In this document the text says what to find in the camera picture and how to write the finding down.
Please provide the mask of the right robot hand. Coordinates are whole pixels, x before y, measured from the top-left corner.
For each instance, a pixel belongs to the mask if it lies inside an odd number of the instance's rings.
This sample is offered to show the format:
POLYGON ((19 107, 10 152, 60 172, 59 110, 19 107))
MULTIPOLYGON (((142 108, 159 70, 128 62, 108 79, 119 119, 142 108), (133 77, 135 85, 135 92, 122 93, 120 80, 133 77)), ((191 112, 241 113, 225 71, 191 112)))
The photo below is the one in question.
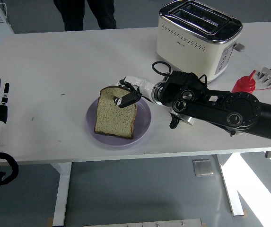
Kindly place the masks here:
POLYGON ((148 100, 152 99, 152 89, 155 86, 151 81, 134 76, 126 76, 119 81, 120 86, 123 86, 130 90, 130 93, 124 95, 121 98, 115 97, 114 103, 120 107, 125 108, 136 102, 142 97, 148 100))

